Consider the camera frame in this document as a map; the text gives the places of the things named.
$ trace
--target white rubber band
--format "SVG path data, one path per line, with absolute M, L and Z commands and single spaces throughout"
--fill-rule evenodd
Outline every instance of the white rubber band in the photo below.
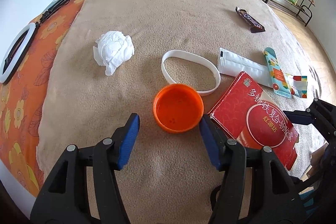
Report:
M 212 64 L 209 60 L 203 58 L 202 56 L 192 54 L 190 52 L 180 51 L 180 50 L 168 51 L 162 57 L 161 70 L 162 70 L 163 76 L 165 77 L 165 79 L 167 80 L 167 82 L 169 84 L 176 84 L 176 82 L 168 74 L 168 72 L 165 68 L 165 65 L 164 65 L 165 60 L 169 57 L 177 57 L 177 58 L 180 58 L 180 59 L 184 59 L 184 60 L 188 60 L 188 61 L 191 61 L 191 62 L 194 62 L 194 63 L 198 63 L 198 64 L 201 64 L 201 65 L 207 67 L 209 70 L 211 70 L 211 72 L 213 73 L 213 75 L 215 77 L 215 80 L 216 80 L 216 86 L 212 90 L 198 91 L 197 93 L 200 96 L 209 95 L 209 94 L 213 93 L 219 87 L 219 84 L 221 83 L 221 75 L 219 74 L 219 71 L 214 64 Z

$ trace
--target white tissue paper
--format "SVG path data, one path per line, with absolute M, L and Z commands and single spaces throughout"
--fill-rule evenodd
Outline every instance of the white tissue paper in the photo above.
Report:
M 93 47 L 93 58 L 98 65 L 106 66 L 105 74 L 111 76 L 116 69 L 134 55 L 134 46 L 129 35 L 109 31 L 96 40 L 98 47 Z

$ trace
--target beige carpet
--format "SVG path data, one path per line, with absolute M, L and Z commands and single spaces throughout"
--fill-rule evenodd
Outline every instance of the beige carpet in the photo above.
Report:
M 265 26 L 252 34 L 236 14 L 239 6 Z M 95 40 L 110 30 L 130 35 L 135 55 L 112 76 L 93 59 Z M 58 50 L 50 74 L 39 127 L 37 159 L 48 175 L 69 144 L 95 145 L 123 126 L 132 112 L 140 115 L 140 131 L 129 164 L 117 172 L 120 193 L 131 223 L 200 224 L 211 214 L 209 196 L 223 174 L 211 166 L 198 128 L 170 135 L 155 123 L 152 100 L 165 85 L 161 58 L 171 49 L 189 51 L 217 64 L 224 47 L 260 64 L 263 49 L 273 47 L 285 72 L 308 75 L 308 99 L 266 92 L 284 110 L 304 110 L 320 87 L 300 44 L 273 11 L 259 0 L 85 0 Z M 166 61 L 172 77 L 199 89 L 213 87 L 209 71 L 176 59 Z M 221 97 L 233 78 L 203 97 L 205 111 Z M 301 176 L 310 152 L 323 139 L 312 127 L 296 126 L 300 142 L 292 174 Z M 92 185 L 90 201 L 93 198 Z M 248 195 L 245 196 L 248 206 Z M 92 213 L 97 216 L 93 203 Z

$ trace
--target candy bar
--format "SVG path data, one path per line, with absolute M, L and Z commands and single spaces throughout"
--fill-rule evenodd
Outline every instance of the candy bar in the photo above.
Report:
M 246 10 L 240 9 L 236 7 L 236 12 L 240 15 L 250 26 L 251 26 L 251 33 L 256 32 L 264 32 L 265 28 L 261 25 L 258 21 L 256 21 L 253 17 L 251 17 Z

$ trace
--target red box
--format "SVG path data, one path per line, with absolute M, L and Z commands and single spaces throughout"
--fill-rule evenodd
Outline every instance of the red box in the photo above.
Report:
M 297 154 L 299 136 L 292 123 L 266 92 L 242 71 L 208 113 L 229 138 L 245 147 L 270 146 L 290 170 Z

